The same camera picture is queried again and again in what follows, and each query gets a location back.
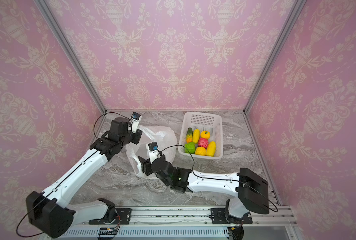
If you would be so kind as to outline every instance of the basket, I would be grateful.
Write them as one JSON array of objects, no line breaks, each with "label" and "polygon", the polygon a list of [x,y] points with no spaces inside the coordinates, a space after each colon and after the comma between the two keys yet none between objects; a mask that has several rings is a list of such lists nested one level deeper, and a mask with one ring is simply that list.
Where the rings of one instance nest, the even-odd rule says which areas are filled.
[{"label": "basket", "polygon": [[[185,145],[187,129],[191,127],[193,131],[199,129],[200,132],[208,131],[210,132],[209,142],[214,141],[216,144],[215,153],[213,157],[195,155],[195,158],[203,159],[220,159],[223,156],[223,131],[222,131],[222,118],[219,115],[211,113],[198,113],[198,112],[187,112],[183,118],[181,136],[179,140],[180,145]],[[185,153],[185,148],[178,146],[178,151],[182,155],[190,157],[189,153]]]}]

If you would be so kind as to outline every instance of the gray marble surface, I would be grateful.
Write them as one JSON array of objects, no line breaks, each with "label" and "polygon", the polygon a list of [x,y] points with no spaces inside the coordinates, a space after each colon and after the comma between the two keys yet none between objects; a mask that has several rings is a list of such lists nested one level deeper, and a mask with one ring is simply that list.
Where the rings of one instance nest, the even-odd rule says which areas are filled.
[{"label": "gray marble surface", "polygon": [[[119,112],[130,117],[131,112]],[[242,111],[211,111],[218,114],[223,121],[223,157],[219,160],[196,160],[194,170],[209,173],[237,172],[240,167],[247,167],[266,179],[257,152],[243,118]],[[175,132],[177,141],[185,112],[183,111],[150,111],[140,112],[143,126],[168,126]],[[111,120],[118,117],[109,114],[99,136],[109,130]],[[173,165],[191,168],[191,158],[182,156],[176,151]],[[136,205],[224,205],[229,195],[214,192],[195,192],[181,194],[166,187],[160,180],[138,178],[127,159],[123,149],[108,163],[102,166],[77,191],[71,204],[95,201],[104,197],[119,206]]]}]

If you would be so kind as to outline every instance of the white plastic bag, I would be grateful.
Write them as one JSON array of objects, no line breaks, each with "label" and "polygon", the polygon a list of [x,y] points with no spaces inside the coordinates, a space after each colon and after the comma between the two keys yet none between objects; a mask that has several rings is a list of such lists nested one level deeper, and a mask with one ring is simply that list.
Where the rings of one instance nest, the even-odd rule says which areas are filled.
[{"label": "white plastic bag", "polygon": [[[145,127],[142,125],[138,126],[138,129],[142,130],[142,137],[138,144],[133,144],[130,142],[126,145],[126,155],[134,172],[137,177],[143,177],[147,179],[157,179],[155,174],[146,176],[142,172],[142,165],[139,161],[138,156],[143,157],[144,159],[149,158],[148,146],[147,144],[151,142],[156,142],[160,151],[166,147],[176,145],[177,138],[174,131],[170,127]],[[171,147],[163,151],[163,154],[166,155],[166,161],[173,162],[175,158],[176,147]]]}]

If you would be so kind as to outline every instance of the toy fruit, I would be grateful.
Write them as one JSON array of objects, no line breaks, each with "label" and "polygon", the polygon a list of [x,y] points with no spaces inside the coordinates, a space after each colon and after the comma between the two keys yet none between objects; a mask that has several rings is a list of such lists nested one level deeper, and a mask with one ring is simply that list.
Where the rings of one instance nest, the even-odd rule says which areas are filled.
[{"label": "toy fruit", "polygon": [[195,129],[193,132],[193,143],[197,144],[200,139],[200,130]]},{"label": "toy fruit", "polygon": [[201,132],[201,138],[209,139],[210,138],[210,133],[207,131],[202,131]]},{"label": "toy fruit", "polygon": [[196,155],[206,156],[206,148],[204,148],[204,147],[197,147],[197,149],[195,149],[195,154],[196,154]]},{"label": "toy fruit", "polygon": [[191,127],[189,127],[189,129],[187,129],[187,133],[186,133],[186,142],[192,142],[193,141],[193,129]]},{"label": "toy fruit", "polygon": [[209,145],[209,141],[205,138],[200,138],[200,140],[198,141],[198,147],[207,148],[207,145]]},{"label": "toy fruit", "polygon": [[185,149],[185,152],[186,153],[191,153],[191,154],[194,154],[195,153],[195,143],[193,143],[193,142],[189,142],[189,143],[186,143],[185,144],[185,148],[187,148],[189,151],[187,151],[186,149]]},{"label": "toy fruit", "polygon": [[206,156],[213,157],[215,153],[215,142],[211,141],[206,148]]}]

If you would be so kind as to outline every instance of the floral wallpaper pattern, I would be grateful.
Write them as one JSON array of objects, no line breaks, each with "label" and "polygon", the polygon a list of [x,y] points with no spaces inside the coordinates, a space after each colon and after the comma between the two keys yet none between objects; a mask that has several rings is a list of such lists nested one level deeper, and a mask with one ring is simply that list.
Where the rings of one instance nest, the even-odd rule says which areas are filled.
[{"label": "floral wallpaper pattern", "polygon": [[249,115],[306,240],[356,240],[356,0],[307,1]]},{"label": "floral wallpaper pattern", "polygon": [[294,0],[47,0],[108,109],[243,109]]},{"label": "floral wallpaper pattern", "polygon": [[20,238],[26,196],[79,160],[99,115],[35,3],[0,0],[0,239]]}]

